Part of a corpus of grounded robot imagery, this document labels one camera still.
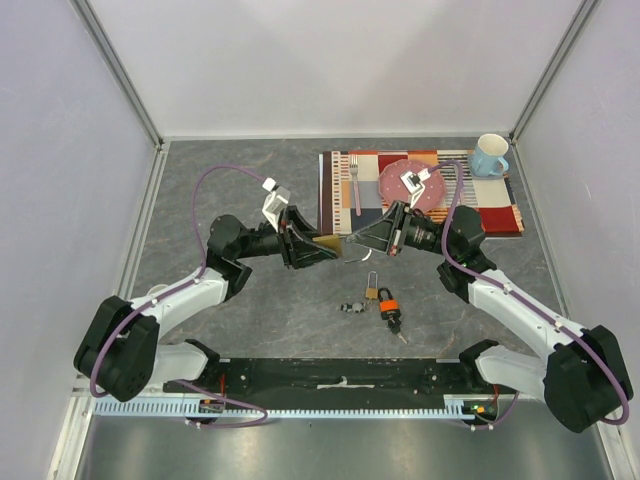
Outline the large brass padlock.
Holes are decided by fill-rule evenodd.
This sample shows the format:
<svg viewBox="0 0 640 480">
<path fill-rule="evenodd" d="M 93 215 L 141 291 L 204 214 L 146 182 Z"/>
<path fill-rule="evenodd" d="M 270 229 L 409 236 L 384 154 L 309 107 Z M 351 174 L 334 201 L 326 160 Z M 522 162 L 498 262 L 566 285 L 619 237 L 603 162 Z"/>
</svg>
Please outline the large brass padlock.
<svg viewBox="0 0 640 480">
<path fill-rule="evenodd" d="M 367 253 L 361 258 L 346 258 L 343 251 L 343 238 L 340 235 L 335 234 L 315 236 L 312 241 L 317 245 L 331 250 L 337 255 L 339 259 L 342 259 L 345 264 L 366 262 L 369 260 L 373 253 L 373 250 L 369 249 Z"/>
</svg>

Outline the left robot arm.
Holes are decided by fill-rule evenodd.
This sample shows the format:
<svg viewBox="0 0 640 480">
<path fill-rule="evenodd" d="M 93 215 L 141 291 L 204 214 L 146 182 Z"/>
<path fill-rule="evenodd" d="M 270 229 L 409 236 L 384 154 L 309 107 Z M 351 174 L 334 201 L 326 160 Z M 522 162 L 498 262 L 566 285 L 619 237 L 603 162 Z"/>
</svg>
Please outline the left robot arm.
<svg viewBox="0 0 640 480">
<path fill-rule="evenodd" d="M 185 380 L 198 393 L 211 392 L 220 378 L 211 363 L 218 354 L 197 340 L 173 345 L 160 340 L 195 314 L 237 295 L 252 273 L 242 259 L 271 255 L 280 256 L 288 268 L 307 268 L 339 258 L 340 240 L 322 236 L 294 206 L 275 223 L 256 228 L 221 215 L 211 224 L 204 263 L 193 273 L 143 297 L 111 296 L 99 305 L 76 351 L 75 369 L 89 379 L 94 395 L 121 402 L 150 384 L 173 380 Z"/>
</svg>

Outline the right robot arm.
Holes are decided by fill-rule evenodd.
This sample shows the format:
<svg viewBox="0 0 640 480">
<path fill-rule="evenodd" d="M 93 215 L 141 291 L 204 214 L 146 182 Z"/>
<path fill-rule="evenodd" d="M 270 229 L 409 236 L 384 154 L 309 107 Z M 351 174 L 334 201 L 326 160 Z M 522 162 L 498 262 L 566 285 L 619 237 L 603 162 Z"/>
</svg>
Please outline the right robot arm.
<svg viewBox="0 0 640 480">
<path fill-rule="evenodd" d="M 388 256 L 405 247 L 442 255 L 437 271 L 445 289 L 531 349 L 520 354 L 490 340 L 470 347 L 457 371 L 465 391 L 508 387 L 544 402 L 574 433 L 597 422 L 625 423 L 633 388 L 615 335 L 602 325 L 588 329 L 573 322 L 524 292 L 484 255 L 484 238 L 480 215 L 471 207 L 458 206 L 436 224 L 396 201 L 347 240 Z"/>
</svg>

